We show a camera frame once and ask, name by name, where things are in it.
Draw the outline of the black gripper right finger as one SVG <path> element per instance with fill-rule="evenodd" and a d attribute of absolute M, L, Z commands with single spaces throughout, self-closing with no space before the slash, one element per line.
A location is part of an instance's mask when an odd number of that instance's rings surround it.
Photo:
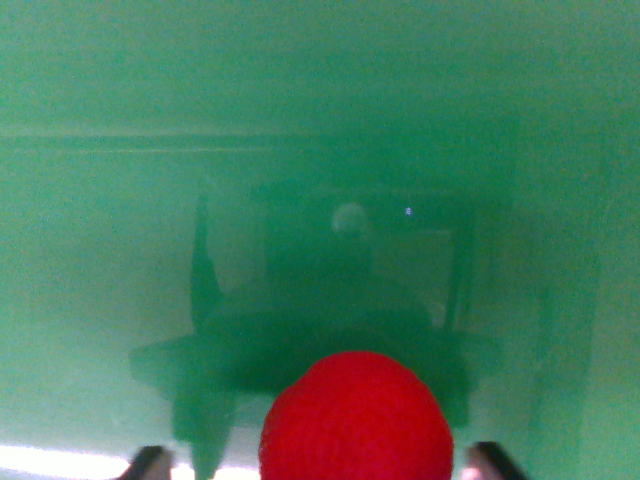
<path fill-rule="evenodd" d="M 495 441 L 480 441 L 467 450 L 462 480 L 529 480 L 525 471 Z"/>

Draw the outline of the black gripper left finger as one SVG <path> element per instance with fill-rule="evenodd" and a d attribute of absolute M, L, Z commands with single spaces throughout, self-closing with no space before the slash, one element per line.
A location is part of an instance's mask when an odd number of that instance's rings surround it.
<path fill-rule="evenodd" d="M 170 480 L 173 454 L 163 446 L 141 448 L 118 480 Z"/>

